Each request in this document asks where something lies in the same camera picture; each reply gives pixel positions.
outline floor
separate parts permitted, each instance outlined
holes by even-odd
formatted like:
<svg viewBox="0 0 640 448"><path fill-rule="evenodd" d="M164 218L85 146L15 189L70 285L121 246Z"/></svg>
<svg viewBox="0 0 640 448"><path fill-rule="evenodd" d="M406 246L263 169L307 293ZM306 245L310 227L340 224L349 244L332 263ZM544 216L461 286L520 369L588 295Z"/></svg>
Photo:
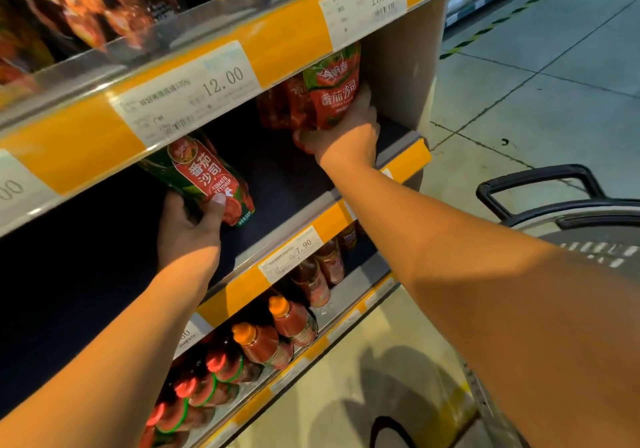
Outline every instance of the floor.
<svg viewBox="0 0 640 448"><path fill-rule="evenodd" d="M445 32L442 51L528 0L507 0ZM478 184L562 163L604 190L640 197L640 0L540 0L440 61L433 161L421 191L488 220ZM512 212L582 198L552 181L501 192ZM398 420L420 448L447 448L474 405L452 348L403 288L247 428L230 448L361 448L373 420ZM383 430L377 448L405 448ZM492 446L476 422L458 448Z"/></svg>

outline person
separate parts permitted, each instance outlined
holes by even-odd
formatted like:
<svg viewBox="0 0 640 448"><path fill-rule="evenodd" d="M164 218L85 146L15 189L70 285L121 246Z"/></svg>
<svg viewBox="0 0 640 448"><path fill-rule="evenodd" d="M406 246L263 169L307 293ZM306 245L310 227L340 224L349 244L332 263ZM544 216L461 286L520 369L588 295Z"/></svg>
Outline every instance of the person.
<svg viewBox="0 0 640 448"><path fill-rule="evenodd" d="M420 309L532 446L640 446L637 285L374 169L379 126L370 100L364 84L338 126L297 139ZM197 225L183 206L179 195L167 195L160 272L147 290L0 421L3 446L136 446L220 256L225 196L213 197Z"/></svg>

